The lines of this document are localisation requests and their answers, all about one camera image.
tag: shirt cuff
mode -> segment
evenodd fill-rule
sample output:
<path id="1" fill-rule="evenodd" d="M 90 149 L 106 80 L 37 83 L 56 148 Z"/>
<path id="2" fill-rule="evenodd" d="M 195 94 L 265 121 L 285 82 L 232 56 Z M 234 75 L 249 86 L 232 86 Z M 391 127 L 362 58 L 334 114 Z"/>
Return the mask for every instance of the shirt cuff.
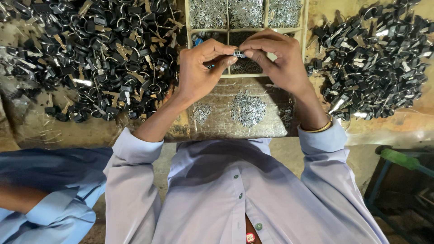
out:
<path id="1" fill-rule="evenodd" d="M 300 145 L 307 155 L 335 152 L 344 148 L 347 136 L 339 121 L 333 117 L 332 126 L 321 132 L 304 132 L 298 126 Z"/>
<path id="2" fill-rule="evenodd" d="M 27 220 L 40 225 L 53 223 L 63 215 L 64 210 L 74 200 L 77 192 L 78 190 L 75 189 L 66 189 L 48 194 L 26 214 Z"/>
<path id="3" fill-rule="evenodd" d="M 164 140 L 161 142 L 142 141 L 131 135 L 128 128 L 124 128 L 113 145 L 113 153 L 130 164 L 152 163 L 160 156 L 163 143 Z"/>

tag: table surface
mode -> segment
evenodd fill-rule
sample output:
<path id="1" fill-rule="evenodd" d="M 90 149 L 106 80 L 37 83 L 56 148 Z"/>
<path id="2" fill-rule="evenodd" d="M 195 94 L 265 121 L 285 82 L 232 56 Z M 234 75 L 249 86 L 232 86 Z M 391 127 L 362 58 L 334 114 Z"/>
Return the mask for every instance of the table surface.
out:
<path id="1" fill-rule="evenodd" d="M 361 7 L 375 2 L 374 0 L 310 0 L 308 28 L 311 29 L 321 24 L 323 14 L 329 20 L 333 20 L 336 9 L 339 9 L 345 17 L 354 16 Z M 381 0 L 380 3 L 387 4 L 390 1 Z M 429 0 L 422 0 L 414 8 L 415 13 L 424 18 L 434 19 L 432 6 Z M 19 38 L 22 38 L 16 28 L 16 25 L 20 24 L 22 23 L 0 23 L 4 26 L 0 28 L 0 36 L 2 36 L 0 45 L 13 45 Z M 305 62 L 309 62 L 311 58 L 322 58 L 323 56 L 324 52 L 319 53 L 319 45 L 315 42 L 306 50 Z M 426 75 L 429 78 L 434 77 L 434 69 L 427 68 Z M 320 76 L 313 75 L 310 81 L 324 109 L 328 109 L 328 105 L 320 95 L 324 80 Z M 17 148 L 16 145 L 20 148 L 109 146 L 114 143 L 124 127 L 136 128 L 142 123 L 138 120 L 129 120 L 125 114 L 121 114 L 117 120 L 110 122 L 96 118 L 80 124 L 59 122 L 44 114 L 44 107 L 48 100 L 46 93 L 37 96 L 36 104 L 26 98 L 11 101 L 5 94 L 13 91 L 20 82 L 0 76 L 0 83 L 4 102 L 4 110 L 0 107 L 0 151 Z M 423 96 L 414 102 L 414 106 L 411 109 L 397 111 L 393 117 L 371 121 L 352 118 L 349 122 L 343 122 L 342 126 L 349 136 L 348 144 L 394 144 L 403 139 L 420 141 L 434 136 L 434 100 L 431 99 L 434 90 L 431 87 L 432 81 L 428 81 L 424 85 Z M 263 121 L 251 128 L 243 127 L 240 122 L 232 121 L 231 118 L 230 103 L 240 90 L 249 90 L 251 96 L 258 96 L 266 103 L 267 113 Z M 61 107 L 66 103 L 64 95 L 77 99 L 76 92 L 63 88 L 55 91 L 53 95 L 54 101 Z M 291 126 L 286 128 L 278 113 L 279 109 L 284 108 L 290 100 L 294 101 L 294 98 L 287 92 L 274 87 L 268 77 L 221 79 L 212 92 L 199 101 L 211 106 L 212 112 L 205 124 L 200 125 L 191 119 L 195 103 L 176 119 L 167 132 L 165 141 L 297 136 L 296 127 L 299 123 L 297 118 L 294 118 Z M 2 115 L 5 114 L 7 120 L 1 120 Z"/>

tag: hand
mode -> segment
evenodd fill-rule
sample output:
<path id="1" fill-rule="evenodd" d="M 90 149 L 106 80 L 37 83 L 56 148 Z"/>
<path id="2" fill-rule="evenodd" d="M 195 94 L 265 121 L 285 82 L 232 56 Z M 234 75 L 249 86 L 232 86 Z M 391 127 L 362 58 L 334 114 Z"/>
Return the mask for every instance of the hand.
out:
<path id="1" fill-rule="evenodd" d="M 298 96 L 312 87 L 296 39 L 266 29 L 247 38 L 240 50 L 258 63 L 280 88 Z M 274 53 L 277 59 L 272 62 L 263 51 Z"/>
<path id="2" fill-rule="evenodd" d="M 193 49 L 179 54 L 180 72 L 178 95 L 190 103 L 206 96 L 215 87 L 223 71 L 237 61 L 227 56 L 237 49 L 209 39 Z M 204 66 L 214 64 L 212 69 Z"/>

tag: concrete floor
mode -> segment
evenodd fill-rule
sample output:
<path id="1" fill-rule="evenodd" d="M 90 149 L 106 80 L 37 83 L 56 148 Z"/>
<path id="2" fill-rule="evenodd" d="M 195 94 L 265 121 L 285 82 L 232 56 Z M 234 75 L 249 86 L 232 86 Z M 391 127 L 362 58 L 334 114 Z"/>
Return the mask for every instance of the concrete floor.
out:
<path id="1" fill-rule="evenodd" d="M 426 146 L 432 147 L 433 145 L 434 142 L 432 141 L 424 141 L 413 144 L 394 145 L 394 148 L 421 148 Z M 155 171 L 154 184 L 159 190 L 162 201 L 164 201 L 168 188 L 167 175 L 170 170 L 171 159 L 175 154 L 175 146 L 175 143 L 164 144 L 160 158 L 153 163 Z M 347 163 L 354 172 L 355 182 L 362 195 L 365 193 L 372 173 L 374 172 L 380 158 L 379 155 L 375 154 L 375 149 L 378 146 L 379 145 L 374 144 L 349 146 L 350 154 Z M 274 138 L 271 140 L 270 150 L 273 157 L 282 162 L 300 178 L 304 166 L 303 153 L 301 152 L 298 138 Z M 97 221 L 85 238 L 80 242 L 81 244 L 104 244 L 105 242 L 104 195 L 101 196 L 93 209 L 96 212 Z M 391 235 L 391 237 L 391 244 L 406 243 L 405 241 L 402 241 L 400 236 Z"/>

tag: gold bangle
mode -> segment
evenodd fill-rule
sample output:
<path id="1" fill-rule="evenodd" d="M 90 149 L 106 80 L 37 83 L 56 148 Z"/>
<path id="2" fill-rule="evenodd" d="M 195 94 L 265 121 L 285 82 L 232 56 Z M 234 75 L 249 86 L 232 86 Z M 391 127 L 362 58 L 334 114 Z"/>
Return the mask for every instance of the gold bangle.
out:
<path id="1" fill-rule="evenodd" d="M 305 130 L 303 130 L 303 129 L 300 127 L 300 130 L 302 130 L 302 131 L 304 131 L 304 132 L 308 132 L 308 133 L 315 133 L 315 132 L 325 131 L 326 129 L 329 128 L 329 126 L 332 124 L 332 121 L 333 121 L 333 117 L 332 117 L 332 115 L 330 115 L 330 114 L 327 113 L 327 112 L 326 112 L 326 114 L 327 114 L 328 116 L 330 116 L 330 121 L 329 121 L 329 122 L 328 122 L 324 127 L 322 127 L 321 129 L 317 129 L 317 130 L 314 130 L 314 131 L 305 131 Z"/>

